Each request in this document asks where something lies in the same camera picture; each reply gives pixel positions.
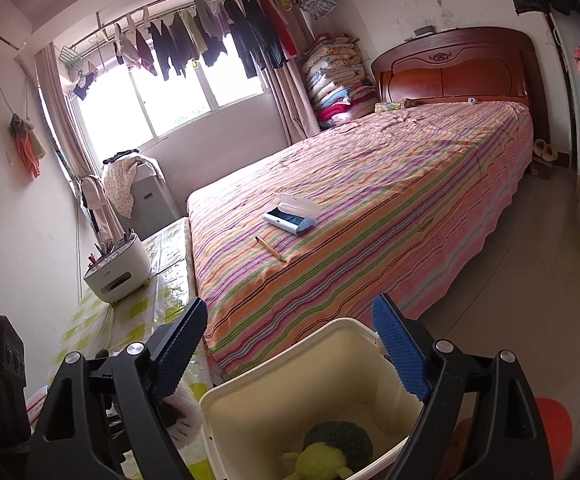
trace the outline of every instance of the clear plastic lid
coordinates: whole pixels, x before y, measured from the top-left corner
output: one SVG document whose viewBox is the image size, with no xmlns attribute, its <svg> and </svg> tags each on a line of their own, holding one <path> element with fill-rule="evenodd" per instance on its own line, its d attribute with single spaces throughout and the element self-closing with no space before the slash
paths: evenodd
<svg viewBox="0 0 580 480">
<path fill-rule="evenodd" d="M 297 215 L 316 220 L 319 217 L 319 206 L 312 200 L 287 193 L 277 193 L 279 211 L 288 215 Z"/>
</svg>

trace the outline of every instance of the wooden headboard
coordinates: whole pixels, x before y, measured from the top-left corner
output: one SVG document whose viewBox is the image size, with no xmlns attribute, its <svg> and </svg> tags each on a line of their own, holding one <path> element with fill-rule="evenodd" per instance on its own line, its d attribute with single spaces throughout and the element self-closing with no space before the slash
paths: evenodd
<svg viewBox="0 0 580 480">
<path fill-rule="evenodd" d="M 372 63 L 385 102 L 468 97 L 528 104 L 534 138 L 550 141 L 544 82 L 532 40 L 510 28 L 472 27 L 400 44 Z"/>
</svg>

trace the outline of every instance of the beige storage box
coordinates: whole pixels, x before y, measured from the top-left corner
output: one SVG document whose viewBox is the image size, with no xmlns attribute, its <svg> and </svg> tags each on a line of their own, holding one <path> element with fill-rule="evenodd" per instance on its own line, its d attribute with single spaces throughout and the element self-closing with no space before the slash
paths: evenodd
<svg viewBox="0 0 580 480">
<path fill-rule="evenodd" d="M 376 333 L 336 319 L 285 352 L 201 399 L 205 447 L 217 479 L 282 480 L 307 431 L 347 420 L 368 432 L 374 462 L 349 480 L 393 463 L 422 408 L 385 359 Z"/>
</svg>

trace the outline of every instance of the yellow plush head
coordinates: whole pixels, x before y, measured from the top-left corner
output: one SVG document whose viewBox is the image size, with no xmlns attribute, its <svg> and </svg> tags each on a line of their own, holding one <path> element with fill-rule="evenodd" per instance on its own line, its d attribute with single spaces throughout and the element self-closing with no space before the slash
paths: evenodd
<svg viewBox="0 0 580 480">
<path fill-rule="evenodd" d="M 295 472 L 285 480 L 335 480 L 352 476 L 343 453 L 324 442 L 306 447 L 302 453 L 286 453 L 285 459 L 296 459 Z"/>
</svg>

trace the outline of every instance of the blue gripper pad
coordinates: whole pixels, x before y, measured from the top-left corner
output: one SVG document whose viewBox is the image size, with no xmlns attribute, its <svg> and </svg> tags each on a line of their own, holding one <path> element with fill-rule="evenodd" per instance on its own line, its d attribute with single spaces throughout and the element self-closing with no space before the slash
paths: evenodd
<svg viewBox="0 0 580 480">
<path fill-rule="evenodd" d="M 169 397 L 175 392 L 207 324 L 208 311 L 205 303 L 196 298 L 192 306 L 176 321 L 167 325 L 167 332 L 159 331 L 159 327 L 150 337 L 147 342 L 153 361 L 150 392 L 155 400 Z"/>
<path fill-rule="evenodd" d="M 406 391 L 416 395 L 421 402 L 426 402 L 432 388 L 425 373 L 425 356 L 385 294 L 377 297 L 372 304 L 372 321 Z"/>
</svg>

